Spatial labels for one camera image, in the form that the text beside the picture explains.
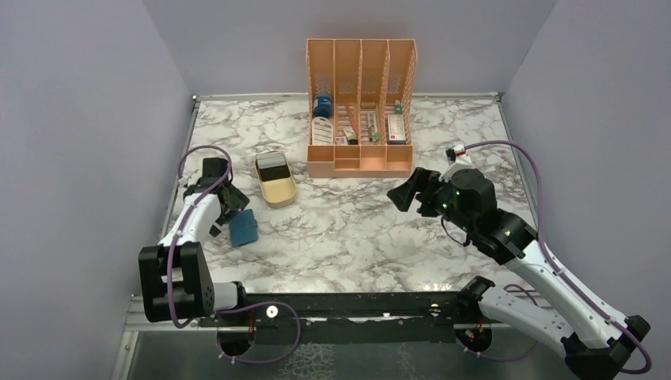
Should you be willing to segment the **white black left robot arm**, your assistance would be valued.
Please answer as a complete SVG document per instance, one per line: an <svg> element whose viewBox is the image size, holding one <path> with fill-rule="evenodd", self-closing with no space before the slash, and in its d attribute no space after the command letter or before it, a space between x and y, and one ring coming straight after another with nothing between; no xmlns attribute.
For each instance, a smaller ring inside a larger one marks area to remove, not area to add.
<svg viewBox="0 0 671 380"><path fill-rule="evenodd" d="M184 205L169 232L141 249L138 266L145 316L150 322L211 315L216 290L203 243L244 211L249 198L232 184L225 158L204 158L202 176L184 192Z"/></svg>

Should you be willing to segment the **black credit card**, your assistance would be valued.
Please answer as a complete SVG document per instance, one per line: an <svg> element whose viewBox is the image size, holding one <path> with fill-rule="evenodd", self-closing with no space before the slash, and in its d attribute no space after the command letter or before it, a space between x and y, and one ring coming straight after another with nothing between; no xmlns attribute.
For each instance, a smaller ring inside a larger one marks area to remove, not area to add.
<svg viewBox="0 0 671 380"><path fill-rule="evenodd" d="M287 164L258 167L260 180L262 182L277 181L291 177Z"/></svg>

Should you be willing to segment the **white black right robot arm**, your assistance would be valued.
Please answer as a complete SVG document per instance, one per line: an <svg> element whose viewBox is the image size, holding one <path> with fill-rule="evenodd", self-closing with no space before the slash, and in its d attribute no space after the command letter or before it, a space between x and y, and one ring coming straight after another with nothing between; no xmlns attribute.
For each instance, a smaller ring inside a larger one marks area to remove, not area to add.
<svg viewBox="0 0 671 380"><path fill-rule="evenodd" d="M479 252L517 274L552 306L541 309L477 276L457 295L463 320L485 317L510 325L557 353L580 379L614 379L625 372L650 324L613 309L555 256L545 256L536 230L499 208L494 184L478 169L461 169L443 180L436 171L417 168L387 196L399 211L418 200L421 216L461 228Z"/></svg>

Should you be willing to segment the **teal leather card holder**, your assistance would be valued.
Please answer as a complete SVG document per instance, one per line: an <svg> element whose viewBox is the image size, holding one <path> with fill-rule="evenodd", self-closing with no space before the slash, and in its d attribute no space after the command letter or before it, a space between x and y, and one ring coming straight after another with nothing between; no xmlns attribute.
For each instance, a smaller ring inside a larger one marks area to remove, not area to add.
<svg viewBox="0 0 671 380"><path fill-rule="evenodd" d="M229 237L233 247L241 247L258 240L258 224L253 210L240 211L230 220Z"/></svg>

